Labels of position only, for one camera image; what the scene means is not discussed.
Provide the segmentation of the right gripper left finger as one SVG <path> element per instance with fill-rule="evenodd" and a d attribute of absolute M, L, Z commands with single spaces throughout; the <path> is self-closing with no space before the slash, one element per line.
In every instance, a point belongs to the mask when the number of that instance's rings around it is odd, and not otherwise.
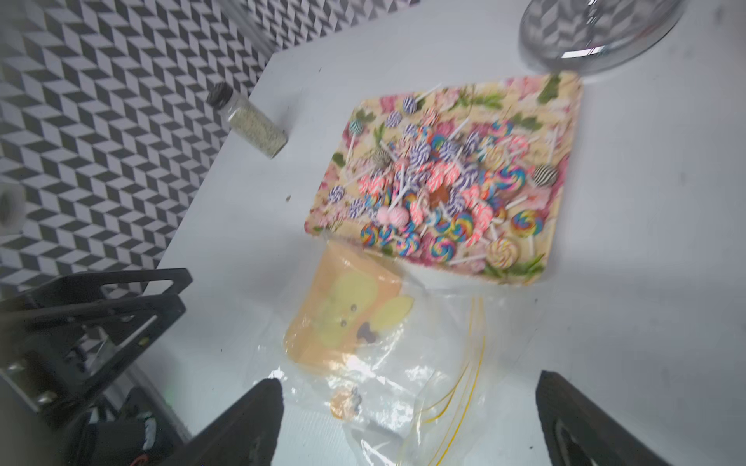
<path fill-rule="evenodd" d="M 198 434 L 184 438 L 165 409 L 161 420 L 176 446 L 160 465 L 270 465 L 284 416 L 284 394 L 277 379 L 263 379 Z"/>

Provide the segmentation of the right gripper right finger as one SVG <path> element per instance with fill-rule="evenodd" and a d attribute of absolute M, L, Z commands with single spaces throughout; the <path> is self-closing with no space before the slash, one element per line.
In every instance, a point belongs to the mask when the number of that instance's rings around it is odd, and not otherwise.
<path fill-rule="evenodd" d="M 543 371 L 535 390 L 553 465 L 666 465 L 561 374 Z"/>

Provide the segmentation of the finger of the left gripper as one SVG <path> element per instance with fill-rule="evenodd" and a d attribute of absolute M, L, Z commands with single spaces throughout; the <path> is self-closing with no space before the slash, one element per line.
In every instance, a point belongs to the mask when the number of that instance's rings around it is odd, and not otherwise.
<path fill-rule="evenodd" d="M 161 294 L 134 298 L 108 299 L 104 285 L 124 283 L 169 282 Z M 3 318 L 41 318 L 60 312 L 62 316 L 83 315 L 93 311 L 108 311 L 126 307 L 142 307 L 162 303 L 177 303 L 179 293 L 192 284 L 186 268 L 118 272 L 83 272 L 58 277 L 40 287 L 29 289 L 1 302 Z"/>
<path fill-rule="evenodd" d="M 1 315 L 1 386 L 50 428 L 81 415 L 184 313 L 176 294 Z"/>

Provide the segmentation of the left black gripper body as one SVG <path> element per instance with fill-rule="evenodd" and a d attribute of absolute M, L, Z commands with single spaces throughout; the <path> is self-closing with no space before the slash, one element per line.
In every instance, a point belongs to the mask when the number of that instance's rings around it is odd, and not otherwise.
<path fill-rule="evenodd" d="M 188 440 L 190 434 L 142 377 L 120 377 L 57 429 L 1 378 L 3 465 L 163 465 Z"/>

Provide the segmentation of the clear ziploc bag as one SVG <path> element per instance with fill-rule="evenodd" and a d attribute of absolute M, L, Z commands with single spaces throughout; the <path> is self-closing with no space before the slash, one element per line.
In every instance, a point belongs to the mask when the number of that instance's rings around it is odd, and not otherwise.
<path fill-rule="evenodd" d="M 328 238 L 293 260 L 250 367 L 339 425 L 361 465 L 462 465 L 540 312 L 513 287 L 435 287 Z"/>

